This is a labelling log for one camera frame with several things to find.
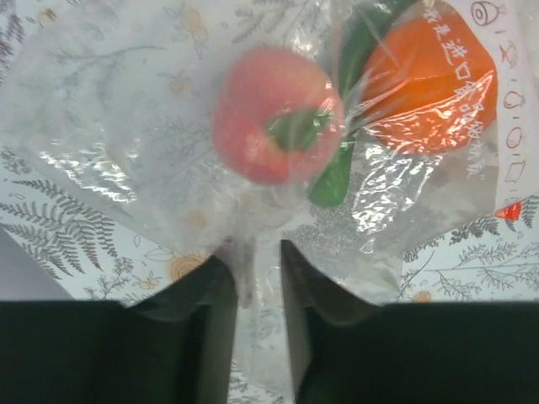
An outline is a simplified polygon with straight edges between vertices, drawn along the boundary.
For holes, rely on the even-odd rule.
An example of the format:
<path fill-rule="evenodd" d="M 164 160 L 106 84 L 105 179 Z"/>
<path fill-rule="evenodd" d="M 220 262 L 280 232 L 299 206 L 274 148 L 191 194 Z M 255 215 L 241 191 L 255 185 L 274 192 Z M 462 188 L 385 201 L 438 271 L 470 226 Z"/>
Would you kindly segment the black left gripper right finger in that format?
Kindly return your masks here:
<path fill-rule="evenodd" d="M 535 403 L 535 302 L 372 305 L 280 244 L 298 403 Z"/>

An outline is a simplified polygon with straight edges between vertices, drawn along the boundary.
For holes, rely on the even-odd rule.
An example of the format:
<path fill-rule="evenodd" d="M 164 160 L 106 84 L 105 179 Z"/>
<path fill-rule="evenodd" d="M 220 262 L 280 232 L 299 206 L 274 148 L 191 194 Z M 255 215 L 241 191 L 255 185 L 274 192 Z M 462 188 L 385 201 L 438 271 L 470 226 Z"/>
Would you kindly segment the fake green cucumber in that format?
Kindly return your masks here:
<path fill-rule="evenodd" d="M 412 7 L 412 1 L 366 1 L 354 7 L 339 50 L 337 78 L 344 101 L 345 133 L 339 149 L 310 188 L 309 201 L 323 208 L 340 205 L 348 192 L 357 129 L 353 124 L 362 115 L 360 100 L 364 72 L 371 54 L 393 25 Z"/>

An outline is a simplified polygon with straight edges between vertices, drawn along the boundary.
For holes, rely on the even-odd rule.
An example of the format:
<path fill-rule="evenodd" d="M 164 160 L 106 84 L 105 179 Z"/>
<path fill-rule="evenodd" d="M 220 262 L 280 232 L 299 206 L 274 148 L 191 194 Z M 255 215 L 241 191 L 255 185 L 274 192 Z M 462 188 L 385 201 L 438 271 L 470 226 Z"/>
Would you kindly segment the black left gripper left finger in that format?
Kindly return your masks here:
<path fill-rule="evenodd" d="M 112 300 L 1 305 L 4 403 L 224 403 L 237 296 L 211 257 L 130 307 Z"/>

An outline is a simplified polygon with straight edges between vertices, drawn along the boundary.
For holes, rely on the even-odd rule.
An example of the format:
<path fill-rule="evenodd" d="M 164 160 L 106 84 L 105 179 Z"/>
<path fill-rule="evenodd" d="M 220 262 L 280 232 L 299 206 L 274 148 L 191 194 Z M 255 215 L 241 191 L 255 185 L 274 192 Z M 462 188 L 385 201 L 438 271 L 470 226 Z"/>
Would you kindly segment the fake orange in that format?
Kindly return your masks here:
<path fill-rule="evenodd" d="M 496 118 L 494 61 L 456 13 L 392 29 L 364 72 L 366 130 L 400 152 L 454 151 Z"/>

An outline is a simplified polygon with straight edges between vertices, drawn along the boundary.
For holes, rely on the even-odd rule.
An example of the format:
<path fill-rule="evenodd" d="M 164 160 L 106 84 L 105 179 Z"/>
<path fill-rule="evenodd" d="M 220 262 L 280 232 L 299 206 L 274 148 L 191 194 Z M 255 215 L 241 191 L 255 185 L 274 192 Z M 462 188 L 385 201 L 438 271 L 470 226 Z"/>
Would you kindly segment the clear zip top bag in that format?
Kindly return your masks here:
<path fill-rule="evenodd" d="M 534 194 L 535 1 L 83 1 L 1 84 L 1 137 L 53 184 L 232 272 L 235 360 L 291 396 L 289 240 L 353 296 Z"/>

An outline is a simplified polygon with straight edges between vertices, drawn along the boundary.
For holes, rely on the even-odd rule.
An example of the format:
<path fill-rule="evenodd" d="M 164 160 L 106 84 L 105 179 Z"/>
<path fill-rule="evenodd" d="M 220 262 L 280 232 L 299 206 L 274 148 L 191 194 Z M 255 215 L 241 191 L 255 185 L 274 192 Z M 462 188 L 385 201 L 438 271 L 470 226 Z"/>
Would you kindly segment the fake red tomato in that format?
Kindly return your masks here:
<path fill-rule="evenodd" d="M 293 50 L 248 50 L 226 74 L 211 140 L 222 163 L 263 185 L 315 178 L 337 151 L 344 106 L 328 74 Z"/>

